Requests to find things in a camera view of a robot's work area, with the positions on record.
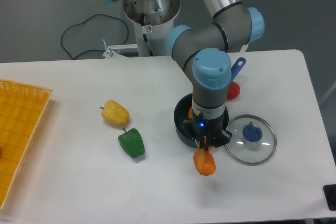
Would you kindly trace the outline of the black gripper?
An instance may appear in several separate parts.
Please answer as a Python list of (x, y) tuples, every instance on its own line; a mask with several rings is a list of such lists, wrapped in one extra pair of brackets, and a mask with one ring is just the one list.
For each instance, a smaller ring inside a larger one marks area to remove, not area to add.
[(192, 122), (192, 128), (196, 132), (195, 144), (197, 149), (206, 148), (210, 153), (213, 148), (226, 145), (232, 138), (232, 133), (227, 129), (222, 129), (224, 114), (214, 120), (203, 120), (202, 122)]

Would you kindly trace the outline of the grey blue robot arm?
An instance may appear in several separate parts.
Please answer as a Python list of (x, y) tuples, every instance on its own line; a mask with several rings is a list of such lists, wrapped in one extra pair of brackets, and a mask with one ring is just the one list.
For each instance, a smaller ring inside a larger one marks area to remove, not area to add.
[(204, 1), (212, 23), (199, 31), (174, 26), (180, 0), (123, 0), (123, 8), (133, 22), (139, 56), (170, 55), (192, 83), (191, 118), (176, 129), (188, 145), (209, 150), (232, 137), (225, 125), (227, 91), (235, 77), (228, 54), (259, 39), (265, 23), (241, 0)]

